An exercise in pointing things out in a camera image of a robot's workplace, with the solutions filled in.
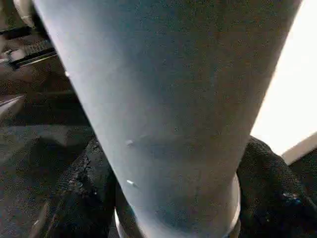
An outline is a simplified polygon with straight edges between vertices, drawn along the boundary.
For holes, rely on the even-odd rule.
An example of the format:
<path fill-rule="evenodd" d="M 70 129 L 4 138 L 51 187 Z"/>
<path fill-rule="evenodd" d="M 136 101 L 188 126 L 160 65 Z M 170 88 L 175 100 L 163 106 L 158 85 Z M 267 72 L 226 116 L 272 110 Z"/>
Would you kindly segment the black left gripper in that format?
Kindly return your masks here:
<path fill-rule="evenodd" d="M 5 40 L 12 40 L 20 37 L 29 36 L 33 29 L 29 26 L 5 29 L 0 31 L 0 36 Z M 21 67 L 34 64 L 57 53 L 49 40 L 42 40 L 32 45 L 26 45 L 19 49 L 10 49 L 0 54 L 0 65 L 19 69 Z"/>

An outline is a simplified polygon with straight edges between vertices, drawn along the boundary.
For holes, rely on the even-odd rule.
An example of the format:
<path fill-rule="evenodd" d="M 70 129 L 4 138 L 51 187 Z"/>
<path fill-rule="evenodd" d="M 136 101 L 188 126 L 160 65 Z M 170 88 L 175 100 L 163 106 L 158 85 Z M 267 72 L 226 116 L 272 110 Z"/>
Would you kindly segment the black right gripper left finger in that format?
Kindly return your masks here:
<path fill-rule="evenodd" d="M 117 179 L 97 139 L 56 183 L 38 224 L 38 238 L 106 238 Z"/>

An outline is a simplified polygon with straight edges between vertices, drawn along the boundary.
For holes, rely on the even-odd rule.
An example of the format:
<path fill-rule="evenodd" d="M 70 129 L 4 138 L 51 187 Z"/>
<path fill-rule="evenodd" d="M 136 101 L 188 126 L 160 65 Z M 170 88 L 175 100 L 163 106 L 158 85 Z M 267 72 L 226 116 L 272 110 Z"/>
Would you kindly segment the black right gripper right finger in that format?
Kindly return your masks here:
<path fill-rule="evenodd" d="M 317 206 L 284 160 L 250 137 L 237 170 L 241 238 L 315 238 Z"/>

